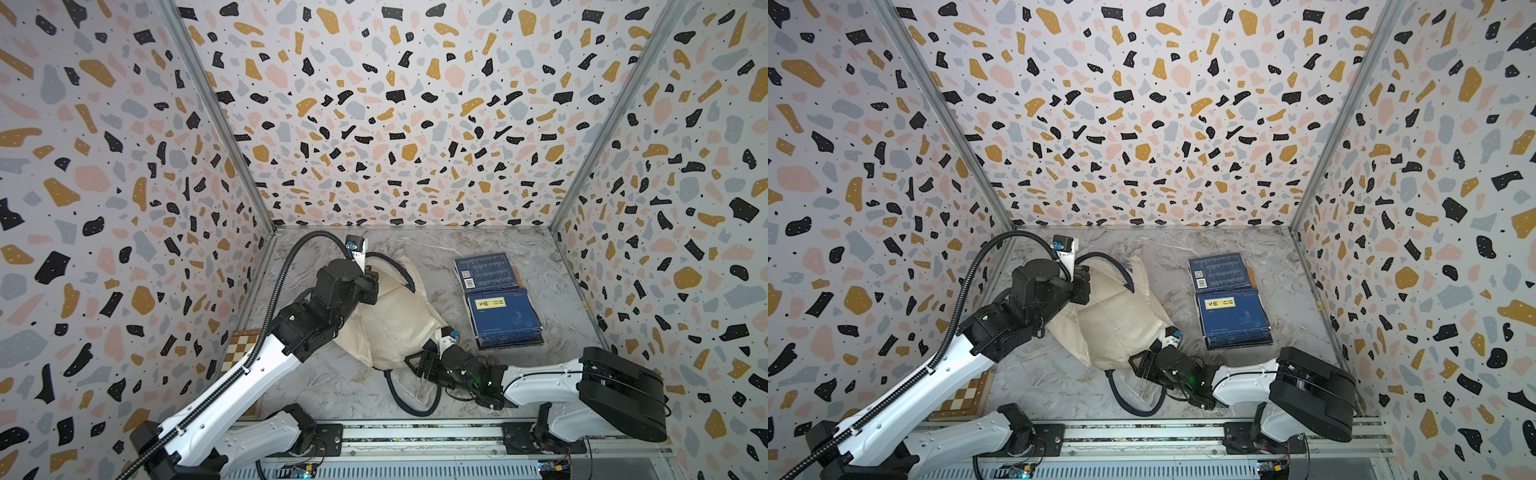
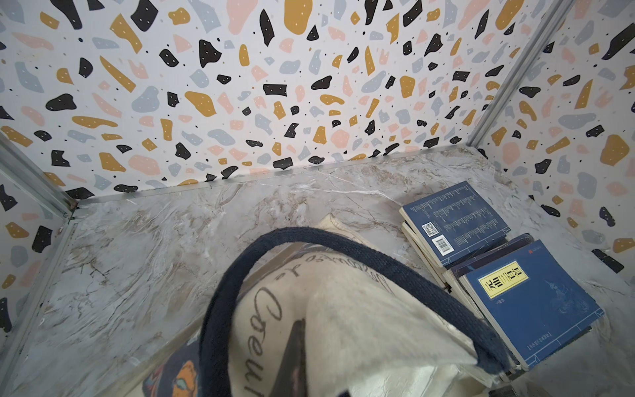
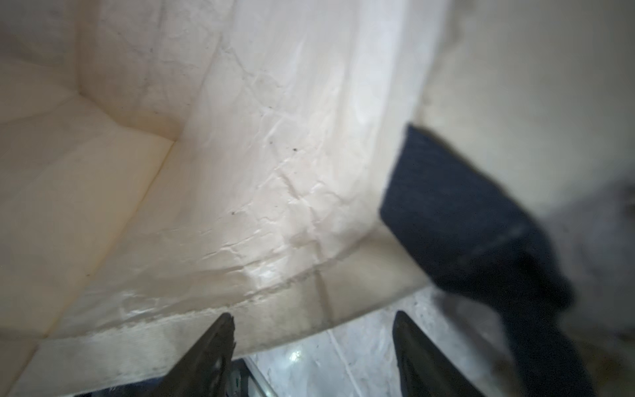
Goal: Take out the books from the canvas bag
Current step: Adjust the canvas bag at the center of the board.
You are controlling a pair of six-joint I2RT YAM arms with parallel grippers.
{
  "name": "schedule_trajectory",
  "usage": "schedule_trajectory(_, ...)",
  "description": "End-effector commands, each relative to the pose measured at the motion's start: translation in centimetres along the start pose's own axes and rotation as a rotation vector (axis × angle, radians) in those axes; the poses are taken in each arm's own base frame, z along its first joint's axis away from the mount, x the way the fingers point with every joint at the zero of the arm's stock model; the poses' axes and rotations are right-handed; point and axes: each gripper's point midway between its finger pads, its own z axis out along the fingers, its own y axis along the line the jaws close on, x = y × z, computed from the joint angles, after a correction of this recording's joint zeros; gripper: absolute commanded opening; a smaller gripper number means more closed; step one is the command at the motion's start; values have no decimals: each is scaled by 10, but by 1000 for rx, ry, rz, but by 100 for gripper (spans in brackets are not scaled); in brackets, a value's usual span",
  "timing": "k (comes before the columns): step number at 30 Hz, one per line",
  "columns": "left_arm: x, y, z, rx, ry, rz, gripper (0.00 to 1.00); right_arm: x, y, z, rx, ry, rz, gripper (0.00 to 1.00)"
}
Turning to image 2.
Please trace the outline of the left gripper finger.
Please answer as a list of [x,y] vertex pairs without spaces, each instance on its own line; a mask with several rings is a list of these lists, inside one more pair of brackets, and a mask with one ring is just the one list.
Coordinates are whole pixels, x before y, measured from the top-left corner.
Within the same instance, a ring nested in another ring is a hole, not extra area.
[[305,329],[304,319],[294,322],[271,396],[305,397],[307,395]]

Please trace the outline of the cream canvas tote bag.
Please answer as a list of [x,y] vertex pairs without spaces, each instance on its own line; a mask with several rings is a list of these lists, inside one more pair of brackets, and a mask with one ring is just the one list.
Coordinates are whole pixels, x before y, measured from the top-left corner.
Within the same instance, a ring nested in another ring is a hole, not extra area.
[[271,396],[304,319],[306,396],[469,396],[510,367],[500,336],[333,216],[259,237],[229,266],[200,328],[129,396]]

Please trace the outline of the navy book with barcode back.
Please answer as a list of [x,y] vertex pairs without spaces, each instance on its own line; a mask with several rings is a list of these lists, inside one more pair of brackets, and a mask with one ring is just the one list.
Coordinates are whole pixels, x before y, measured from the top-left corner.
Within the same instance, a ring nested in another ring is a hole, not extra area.
[[400,214],[428,262],[449,269],[504,241],[510,227],[466,181],[407,203]]

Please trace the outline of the dark blue Little Prince book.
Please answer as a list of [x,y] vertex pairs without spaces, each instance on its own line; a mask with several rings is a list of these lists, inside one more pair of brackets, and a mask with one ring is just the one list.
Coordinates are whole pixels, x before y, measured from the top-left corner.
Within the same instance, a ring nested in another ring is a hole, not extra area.
[[458,280],[471,271],[475,271],[476,269],[488,265],[492,261],[507,256],[534,241],[535,239],[531,234],[524,233],[510,241],[497,242],[489,251],[478,251],[474,256],[469,256],[461,263],[454,265],[443,274],[443,277],[447,283],[450,283],[450,280]]

